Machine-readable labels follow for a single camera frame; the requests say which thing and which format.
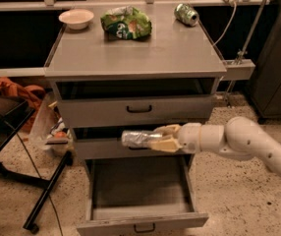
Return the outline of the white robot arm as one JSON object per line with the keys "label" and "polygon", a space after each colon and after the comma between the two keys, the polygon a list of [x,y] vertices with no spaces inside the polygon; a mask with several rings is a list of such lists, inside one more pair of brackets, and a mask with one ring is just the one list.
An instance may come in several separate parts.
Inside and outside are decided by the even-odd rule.
{"label": "white robot arm", "polygon": [[153,150],[182,150],[185,153],[211,151],[235,160],[257,157],[281,177],[281,144],[246,117],[234,117],[225,125],[167,125],[155,129],[155,132],[162,134],[162,137],[148,143]]}

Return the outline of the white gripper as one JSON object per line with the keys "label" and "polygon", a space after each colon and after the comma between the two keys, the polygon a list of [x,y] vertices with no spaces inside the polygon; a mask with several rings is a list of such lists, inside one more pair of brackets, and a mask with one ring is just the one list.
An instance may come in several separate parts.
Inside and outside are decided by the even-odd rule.
{"label": "white gripper", "polygon": [[149,147],[153,150],[164,152],[176,152],[181,149],[185,153],[200,152],[200,123],[187,123],[182,127],[179,124],[171,124],[158,127],[154,130],[155,133],[161,134],[163,137],[172,136],[174,138],[160,141],[151,141]]}

